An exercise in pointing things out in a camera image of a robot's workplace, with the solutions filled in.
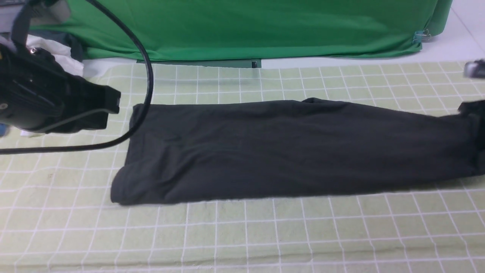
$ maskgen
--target black cord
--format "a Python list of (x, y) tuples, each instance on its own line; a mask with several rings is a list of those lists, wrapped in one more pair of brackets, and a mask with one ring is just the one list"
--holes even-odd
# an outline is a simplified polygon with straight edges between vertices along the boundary
[(0, 149), (0, 154), (37, 154), (37, 153), (63, 153), (63, 152), (81, 152), (81, 151), (89, 151), (89, 150), (99, 150), (99, 149), (106, 149), (112, 146), (116, 146), (125, 140), (129, 139), (142, 125), (143, 121), (145, 121), (146, 115), (148, 114), (148, 110), (150, 108), (150, 103), (153, 95), (153, 68), (150, 62), (150, 57), (148, 53), (146, 53), (145, 48), (143, 47), (140, 40), (135, 36), (135, 34), (120, 20), (116, 17), (111, 11), (109, 11), (105, 6), (99, 3), (97, 0), (86, 0), (88, 3), (93, 5), (95, 8), (99, 9), (104, 15), (106, 15), (111, 21), (113, 21), (118, 27), (120, 27), (128, 37), (133, 41), (135, 46), (140, 51), (143, 60), (145, 62), (146, 73), (148, 75), (148, 88), (146, 90), (146, 97), (144, 106), (142, 108), (142, 112), (140, 117), (135, 122), (135, 124), (121, 137), (111, 140), (104, 143), (99, 144), (91, 144), (91, 145), (80, 145), (80, 146), (61, 146), (61, 147), (35, 147), (35, 148), (10, 148), (10, 149)]

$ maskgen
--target binder clip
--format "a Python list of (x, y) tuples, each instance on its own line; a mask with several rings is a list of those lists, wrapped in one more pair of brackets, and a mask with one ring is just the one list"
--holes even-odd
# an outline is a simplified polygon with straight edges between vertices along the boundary
[(414, 32), (413, 44), (420, 44), (422, 42), (427, 42), (431, 40), (432, 36), (429, 34), (429, 30), (416, 31)]

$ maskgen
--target green cloth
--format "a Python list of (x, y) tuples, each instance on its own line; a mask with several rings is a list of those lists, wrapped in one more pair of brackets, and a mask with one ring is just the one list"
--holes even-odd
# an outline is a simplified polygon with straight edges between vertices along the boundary
[[(302, 56), (394, 57), (421, 50), (414, 33), (442, 32), (452, 0), (99, 0), (139, 37), (152, 60)], [(46, 27), (72, 33), (87, 58), (141, 59), (130, 39), (89, 3)]]

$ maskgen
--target white tile floor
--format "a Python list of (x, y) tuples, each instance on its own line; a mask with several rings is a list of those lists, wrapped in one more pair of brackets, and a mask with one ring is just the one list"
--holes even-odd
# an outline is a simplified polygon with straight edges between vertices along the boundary
[[(372, 63), (407, 63), (474, 60), (485, 58), (485, 0), (455, 0), (445, 31), (433, 42), (425, 43), (417, 54), (391, 59), (284, 58), (262, 61), (263, 68), (303, 68), (362, 65)], [(108, 68), (133, 60), (112, 58), (85, 61), (85, 76), (103, 74)]]

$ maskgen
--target black garment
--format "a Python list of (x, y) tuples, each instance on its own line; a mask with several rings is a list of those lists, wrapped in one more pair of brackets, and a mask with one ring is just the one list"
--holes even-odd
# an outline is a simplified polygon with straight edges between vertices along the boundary
[(481, 175), (483, 104), (466, 102), (462, 114), (439, 118), (315, 98), (153, 105), (130, 140), (111, 200), (357, 194)]

